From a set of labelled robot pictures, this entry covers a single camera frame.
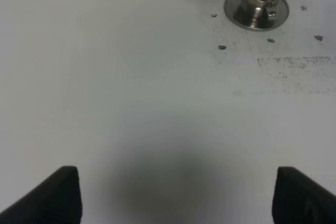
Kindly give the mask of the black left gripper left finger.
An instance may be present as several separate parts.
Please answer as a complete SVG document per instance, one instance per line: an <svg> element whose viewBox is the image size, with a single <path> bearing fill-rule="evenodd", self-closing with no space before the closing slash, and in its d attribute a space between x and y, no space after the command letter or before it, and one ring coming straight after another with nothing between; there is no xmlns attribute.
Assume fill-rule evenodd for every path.
<svg viewBox="0 0 336 224"><path fill-rule="evenodd" d="M62 166L1 212L1 223L81 223L82 199L75 166Z"/></svg>

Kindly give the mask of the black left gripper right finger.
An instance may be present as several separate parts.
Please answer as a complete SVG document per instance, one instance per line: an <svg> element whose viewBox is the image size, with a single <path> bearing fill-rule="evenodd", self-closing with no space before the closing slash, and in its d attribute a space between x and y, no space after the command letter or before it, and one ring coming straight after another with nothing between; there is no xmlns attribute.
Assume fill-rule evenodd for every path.
<svg viewBox="0 0 336 224"><path fill-rule="evenodd" d="M272 199L274 223L335 223L335 195L294 167L279 167Z"/></svg>

